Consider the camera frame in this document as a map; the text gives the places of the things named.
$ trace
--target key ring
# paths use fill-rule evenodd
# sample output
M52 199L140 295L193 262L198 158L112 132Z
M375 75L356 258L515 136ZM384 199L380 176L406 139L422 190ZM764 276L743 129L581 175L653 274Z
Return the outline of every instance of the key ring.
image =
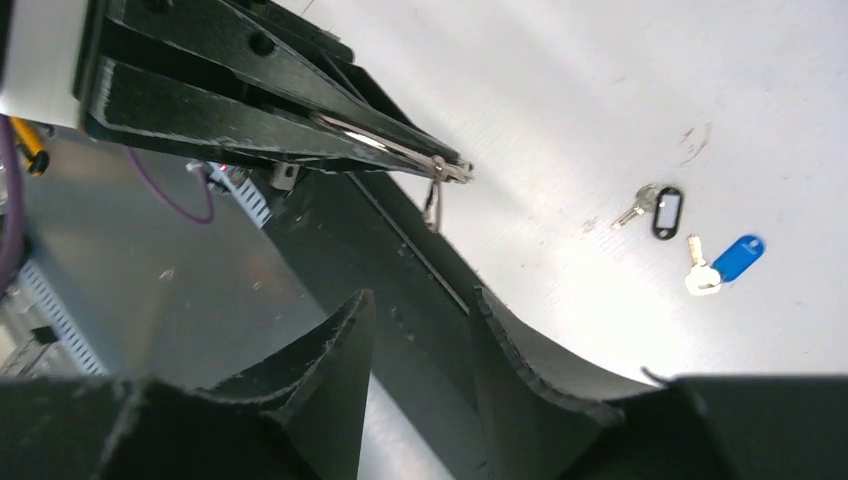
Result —
M402 158L404 161L415 165L424 171L426 171L426 169L435 168L432 163L433 159L436 158L435 156L427 157L423 153L416 152L412 149L404 147L403 145L392 142L387 138L383 138L379 135L359 128L355 125L351 125L349 123L324 115L322 113L313 113L312 119L317 121L318 123L321 123L324 126L341 131L343 134L353 138L354 140L360 143L364 143L370 147L378 148L380 150L383 150L384 152L389 152L393 155L396 155ZM457 183L468 183L474 178L474 165L467 162L463 162L461 159L457 160L457 164L454 165L447 163L442 157L439 158L442 160L441 167L438 170L443 176L441 180L442 182L451 180Z
M447 174L445 172L445 160L442 157L435 155L432 160L433 178L427 188L427 198L424 200L421 217L431 232L438 233L442 227L442 184L445 182Z

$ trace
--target metal surface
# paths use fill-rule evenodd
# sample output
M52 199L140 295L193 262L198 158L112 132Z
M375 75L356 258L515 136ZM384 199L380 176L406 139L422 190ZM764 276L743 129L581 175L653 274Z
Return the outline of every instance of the metal surface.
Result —
M105 373L103 363L80 331L76 319L65 308L35 261L30 260L24 265L18 276L18 283L20 291L10 296L10 299L27 298L27 301L23 302L25 305L18 307L19 311L25 312L26 315L40 316L44 325L53 327L70 357L70 365L64 368L86 375Z
M359 477L363 480L453 480L421 433L373 375L368 385Z
M315 0L304 17L475 163L445 187L443 234L540 332L642 380L848 372L845 2ZM687 193L668 242L604 228L647 182ZM692 232L708 257L749 232L769 253L693 298Z
M74 75L88 0L16 0L0 112L76 128Z
M231 197L215 199L213 224L194 225L144 188L120 148L62 136L48 145L49 175L27 183L33 261L107 372L209 386L324 317ZM185 161L139 155L177 203L204 208Z

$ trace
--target scratch mark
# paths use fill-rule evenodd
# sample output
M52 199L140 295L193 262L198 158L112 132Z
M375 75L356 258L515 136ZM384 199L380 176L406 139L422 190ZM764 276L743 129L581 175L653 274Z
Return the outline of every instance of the scratch mark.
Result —
M683 134L683 138L680 140L680 144L682 145L683 142L685 142L689 138L689 135L692 135L692 132L694 132L694 131L695 131L695 127L692 127L689 130L687 130L686 133Z
M171 280L174 279L174 272L175 271L176 270L173 269L173 268L169 268L169 269L165 270L164 272L162 272L162 275L159 275L159 280L162 280L162 281L165 281L165 282L170 282Z
M300 12L301 17L306 14L306 11L309 10L309 7L311 7L313 3L315 3L315 0L310 0L309 5L307 5L306 8L304 8L303 11Z
M695 149L695 153L693 153L691 157L689 157L687 160L685 160L683 163L681 163L680 166L686 165L687 163L691 162L692 160L695 160L695 158L697 158L698 155L701 154L701 152L704 150L704 147L709 145L710 134L712 132L713 132L713 124L712 123L707 123L706 125L704 125L704 139L701 140L701 144L698 145L697 149Z
M598 226L598 217L592 217L589 220L583 222L582 228L583 233L589 233L594 230Z

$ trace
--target key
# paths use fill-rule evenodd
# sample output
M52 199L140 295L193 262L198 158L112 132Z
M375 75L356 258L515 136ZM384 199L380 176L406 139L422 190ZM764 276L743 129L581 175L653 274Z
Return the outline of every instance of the key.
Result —
M686 289L696 296L718 292L721 289L721 274L704 260L701 237L689 235L689 253L692 255L692 269L684 281Z
M653 211L657 208L657 196L659 195L659 190L657 190L657 186L653 183L650 185L645 185L640 188L638 192L636 192L636 201L633 202L633 205L624 212L624 214L610 225L610 228L613 230L618 230L627 224L630 220L641 216L645 213L653 213Z

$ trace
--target black plastic part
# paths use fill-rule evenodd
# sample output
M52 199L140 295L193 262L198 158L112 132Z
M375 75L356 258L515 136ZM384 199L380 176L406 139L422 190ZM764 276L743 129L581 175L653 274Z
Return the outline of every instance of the black plastic part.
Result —
M848 478L848 379L692 377L696 406L733 478Z
M622 435L587 452L561 480L734 479L692 399L680 389L611 403L627 418Z
M373 225L370 233L364 232L362 234L363 239L358 241L367 241L364 240L367 235L379 235L387 238L394 237L397 242L396 245L402 246L405 250L406 258L391 255L392 250L388 250L383 253L381 251L383 245L379 244L381 247L379 249L377 248L377 245L375 245L373 250L380 251L379 258L381 265L388 266L400 261L406 262L409 256L417 257L418 261L426 266L427 270L429 270L430 275L428 277L430 281L439 285L444 292L444 298L449 301L452 300L451 303L456 308L456 311L461 312L462 316L457 320L455 320L454 315L435 315L434 312L433 319L430 323L435 324L431 328L433 328L436 332L454 332L457 328L455 326L455 322L460 325L467 322L468 315L473 312L479 304L478 289L481 285L483 285L483 281L477 276L471 267L465 263L462 257L456 252L456 250L454 250L444 237L441 235L433 235L433 233L421 220L421 214L418 206L410 201L406 193L398 187L397 183L395 183L391 177L385 174L373 173L356 174L348 177L347 181L356 187L359 195L354 195L350 190L341 186L346 183L344 178L320 174L316 175L316 177L317 178L314 179L315 183L308 188L315 189L313 195L316 197L318 196L318 192L323 192L321 193L322 197L329 197L324 200L327 202L328 206L327 208L322 209L320 219L318 221L319 225L323 224L323 229L328 228L328 225L332 225L332 228L338 228L337 225L341 226L341 220L338 218L342 215L345 217L348 215L355 215L357 219L363 222L363 224ZM370 208L357 207L356 210L349 210L348 208L336 207L333 209L329 207L330 204L344 204L351 206L354 204L359 205L363 203L363 201L366 205L370 205ZM314 210L311 213L317 214L318 211ZM341 251L346 252L348 256L350 255L350 253L347 253L351 250L350 245L338 242L332 248L340 249ZM288 260L287 253L282 251L281 253L283 253L283 256ZM381 273L380 269L372 268L371 266L363 267L363 270L368 274L368 276L364 277L363 281L370 282L369 284L377 284L377 282L379 282L379 284L389 284L391 282L390 279L396 278L389 272ZM420 297L423 297L422 300L430 298L429 293L426 295L426 292L421 293L422 295L420 295ZM419 296L409 296L406 294L404 298L415 299L417 301L418 297ZM431 303L436 303L434 299L430 299L429 301ZM442 304L443 302L444 301L440 298L438 304ZM551 349L558 351L556 355L562 369L573 373L573 376L569 379L568 391L570 393L586 398L604 399L633 394L650 389L650 387L645 384L615 375L591 362L586 361L578 355L568 352L567 350L563 350L559 347L559 345L550 341L550 339L527 327L526 324L524 324L520 319L515 318L511 313L509 315L510 317L500 317L500 321L502 324L509 327L516 326L515 328L509 328L510 336L516 340L519 346L524 343L528 344L527 348L522 349L523 354L528 358L536 359L543 357L545 352L550 351L546 347L550 347ZM462 337L450 335L449 339L445 338L442 340L434 335L430 341L432 341L434 345L450 346L451 349L455 348L457 351L467 352L470 348L470 337L468 337L467 334ZM457 365L455 362L450 362L447 365L449 365L451 369L462 367L462 365ZM469 378L469 376L473 377L472 374L468 373L459 375L457 378Z
M152 378L0 380L0 478L355 479L373 325L373 295L357 293L207 391Z
M50 345L51 343L59 341L59 337L56 336L56 331L50 326L33 328L30 332L39 345Z
M529 364L501 323L517 319L490 292L479 291L476 307L469 319L471 350L489 478L558 478L624 426L621 410L565 391L572 372L543 373L542 365ZM560 363L557 356L567 353L559 347L548 352L550 364Z
M6 76L3 74L6 68L6 52L9 49L9 32L12 26L12 9L14 8L14 0L5 0L0 2L0 88L3 87L3 79Z
M677 202L677 211L674 212L674 225L671 227L660 226L661 215L669 208L665 205L666 197L670 196L676 196L680 199ZM654 221L651 224L651 233L660 240L671 240L674 238L680 228L681 212L683 212L683 192L674 187L666 187L660 190L659 195L657 195L657 207L654 209Z
M35 157L27 166L27 173L32 175L33 177L38 177L47 171L47 167L50 166L50 154L47 153L46 150L42 150L35 154Z
M321 113L458 161L351 64L350 49L281 7L151 1L90 5L75 84L89 135L252 168L431 175L316 122Z
M279 203L278 191L258 186L272 211L264 231L316 302L327 308L338 304L345 291L373 289L378 324L413 339L476 408L466 313L356 181L313 172ZM404 201L410 204L407 197ZM416 219L421 222L420 213ZM391 381L383 383L391 391Z

